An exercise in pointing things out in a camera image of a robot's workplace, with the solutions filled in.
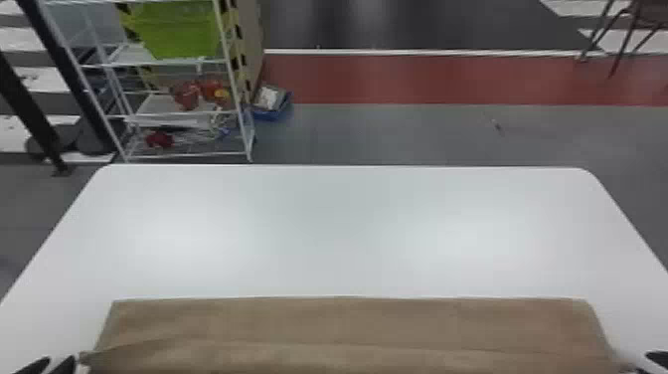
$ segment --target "black floor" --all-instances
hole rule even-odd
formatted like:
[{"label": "black floor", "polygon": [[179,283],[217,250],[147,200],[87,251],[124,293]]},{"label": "black floor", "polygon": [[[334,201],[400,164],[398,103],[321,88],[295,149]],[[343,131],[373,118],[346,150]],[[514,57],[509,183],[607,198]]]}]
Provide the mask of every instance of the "black floor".
[{"label": "black floor", "polygon": [[571,22],[538,0],[260,1],[267,48],[578,50],[586,44]]}]

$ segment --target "folded towel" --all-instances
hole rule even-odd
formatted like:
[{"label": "folded towel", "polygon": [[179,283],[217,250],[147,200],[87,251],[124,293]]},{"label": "folded towel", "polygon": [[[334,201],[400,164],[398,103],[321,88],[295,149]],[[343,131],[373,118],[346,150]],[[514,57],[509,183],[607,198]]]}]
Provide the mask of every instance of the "folded towel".
[{"label": "folded towel", "polygon": [[535,298],[117,301],[81,362],[113,374],[617,372],[585,301]]}]

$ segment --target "wire shelf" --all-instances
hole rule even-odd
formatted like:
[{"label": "wire shelf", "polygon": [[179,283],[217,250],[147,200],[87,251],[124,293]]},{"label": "wire shelf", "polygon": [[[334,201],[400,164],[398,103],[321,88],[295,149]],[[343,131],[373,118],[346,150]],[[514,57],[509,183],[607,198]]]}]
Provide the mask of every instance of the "wire shelf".
[{"label": "wire shelf", "polygon": [[[86,52],[85,57],[78,58],[74,54],[76,46],[66,37],[61,25],[54,21],[50,11],[51,5],[175,1],[212,4],[220,42],[217,49],[209,51],[214,56],[156,59],[141,43],[141,33],[129,33],[120,40],[109,42],[105,39],[106,26],[96,25],[91,19],[90,12],[97,9],[76,7],[78,9],[73,12],[81,14],[85,29],[77,30],[74,39],[86,36],[89,47],[94,49],[94,53]],[[255,129],[248,108],[251,87],[247,80],[247,57],[241,40],[239,10],[233,2],[41,1],[45,17],[54,25],[54,34],[75,65],[84,91],[102,116],[123,160],[238,154],[252,162]],[[170,93],[174,93],[180,103]],[[229,125],[231,118],[234,119],[233,126]],[[115,121],[125,125],[120,135],[111,128]],[[151,134],[155,135],[147,141],[146,136]]]},{"label": "wire shelf", "polygon": [[218,130],[185,130],[167,132],[174,139],[170,147],[150,146],[146,137],[153,129],[142,129],[127,142],[127,155],[130,159],[193,157],[209,155],[237,154],[246,155],[244,137],[238,129],[223,135]]}]

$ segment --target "green basket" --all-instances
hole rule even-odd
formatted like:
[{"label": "green basket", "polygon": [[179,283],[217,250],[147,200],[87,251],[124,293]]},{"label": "green basket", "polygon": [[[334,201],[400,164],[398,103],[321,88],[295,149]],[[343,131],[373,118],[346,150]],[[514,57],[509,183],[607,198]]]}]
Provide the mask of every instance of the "green basket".
[{"label": "green basket", "polygon": [[211,2],[145,3],[120,17],[156,59],[215,56],[220,47]]}]

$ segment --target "white floor tile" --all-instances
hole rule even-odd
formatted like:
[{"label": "white floor tile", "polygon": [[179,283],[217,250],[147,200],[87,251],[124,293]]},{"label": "white floor tile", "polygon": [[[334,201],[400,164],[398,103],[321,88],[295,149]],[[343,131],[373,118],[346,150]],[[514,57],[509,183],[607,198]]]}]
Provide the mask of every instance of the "white floor tile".
[{"label": "white floor tile", "polygon": [[22,27],[5,27],[0,29],[0,50],[14,51],[45,51],[45,47],[33,29]]},{"label": "white floor tile", "polygon": [[7,16],[18,16],[22,15],[23,11],[21,10],[21,7],[19,7],[19,4],[16,3],[16,1],[5,0],[0,1],[0,14]]},{"label": "white floor tile", "polygon": [[56,68],[15,68],[24,86],[34,93],[68,93],[70,89]]},{"label": "white floor tile", "polygon": [[[48,115],[50,124],[74,124],[78,115]],[[30,132],[15,115],[0,116],[0,152],[25,152],[24,143],[30,138]]]},{"label": "white floor tile", "polygon": [[[591,30],[580,30],[585,36],[589,37]],[[649,30],[635,30],[631,36],[631,41],[628,43],[626,52],[630,52],[635,48],[635,46],[649,34]],[[626,35],[626,30],[610,30],[605,34],[603,39],[598,43],[598,46],[601,47],[604,51],[609,53],[617,53],[619,47],[621,47],[621,42],[624,40]],[[659,31],[649,40],[642,48],[640,48],[639,53],[651,53],[651,54],[665,54],[668,53],[668,31]]]},{"label": "white floor tile", "polygon": [[[553,12],[562,17],[598,17],[606,0],[541,0]],[[628,0],[618,0],[612,4],[610,16],[627,7]]]}]

